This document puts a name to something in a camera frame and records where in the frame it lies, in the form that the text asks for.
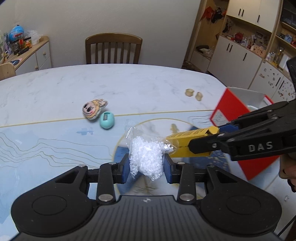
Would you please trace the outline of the person's right hand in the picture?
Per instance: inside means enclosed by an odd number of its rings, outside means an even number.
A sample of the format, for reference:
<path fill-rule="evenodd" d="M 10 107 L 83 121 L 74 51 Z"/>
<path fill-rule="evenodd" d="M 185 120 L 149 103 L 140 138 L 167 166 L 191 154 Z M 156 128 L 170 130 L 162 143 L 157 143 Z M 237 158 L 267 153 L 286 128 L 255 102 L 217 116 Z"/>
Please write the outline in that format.
<path fill-rule="evenodd" d="M 295 159 L 288 154 L 280 157 L 279 177 L 282 179 L 295 179 Z"/>

